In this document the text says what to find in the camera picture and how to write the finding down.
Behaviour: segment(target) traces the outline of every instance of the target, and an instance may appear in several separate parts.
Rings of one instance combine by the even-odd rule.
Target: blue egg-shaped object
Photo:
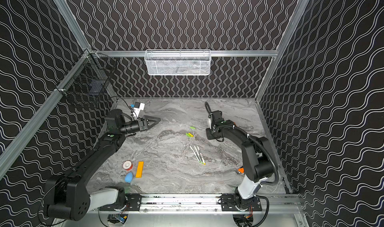
[[[132,172],[128,172],[128,174],[124,178],[124,181],[127,182],[127,183],[131,183],[132,179],[133,179]]]

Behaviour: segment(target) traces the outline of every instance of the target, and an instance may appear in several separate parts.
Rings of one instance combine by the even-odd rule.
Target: patterned wall
[[[309,224],[384,225],[384,0],[311,0],[261,106]]]
[[[0,226],[39,226],[45,182],[76,164],[95,144],[111,102],[98,109],[75,109],[64,99],[51,112],[0,181]],[[40,208],[39,218],[51,224]]]
[[[0,0],[0,153],[83,52],[52,0]]]
[[[95,50],[274,50],[297,0],[67,0]]]
[[[209,76],[150,76],[143,58],[121,58],[111,83],[123,97],[255,97],[270,57],[212,58]]]

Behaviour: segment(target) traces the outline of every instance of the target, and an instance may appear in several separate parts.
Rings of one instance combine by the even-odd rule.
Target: white marker
[[[195,150],[196,150],[196,153],[197,153],[197,157],[199,158],[199,162],[201,163],[199,152],[197,151],[197,149],[196,149],[196,146],[195,146],[195,145],[193,145],[193,147],[195,148]]]
[[[192,150],[192,152],[195,154],[195,156],[196,156],[196,159],[201,163],[201,161],[199,160],[199,158],[197,157],[197,155],[196,155],[196,153],[195,153],[195,151],[193,150],[193,148],[192,148],[192,146],[189,146],[190,148],[191,148],[191,150]]]
[[[205,164],[204,157],[203,157],[203,154],[201,152],[200,152],[200,155],[201,155],[201,159],[203,160],[203,164]]]

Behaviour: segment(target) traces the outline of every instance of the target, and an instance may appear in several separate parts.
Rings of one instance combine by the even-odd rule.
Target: black mesh basket
[[[117,61],[103,54],[90,54],[61,93],[67,103],[75,107],[98,107],[100,102],[110,100],[106,91]]]

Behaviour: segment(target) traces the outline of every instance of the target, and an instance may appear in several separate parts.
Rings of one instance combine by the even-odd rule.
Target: marble tabletop
[[[109,157],[93,175],[87,190],[93,192],[105,186],[120,186],[129,193],[233,193],[243,176],[237,173],[242,166],[241,149],[230,140],[207,140],[208,113],[204,102],[212,111],[221,110],[224,119],[255,136],[265,136],[252,99],[124,99],[128,104],[145,103],[139,117],[160,117],[161,122],[152,129],[127,137],[122,147]],[[130,114],[127,105],[119,100],[118,109]],[[192,133],[189,138],[185,133]],[[199,163],[191,151],[198,145],[206,165]],[[124,182],[127,171],[122,163],[131,160],[135,176],[139,161],[144,161],[141,178]],[[285,193],[283,183],[264,185],[259,193]]]

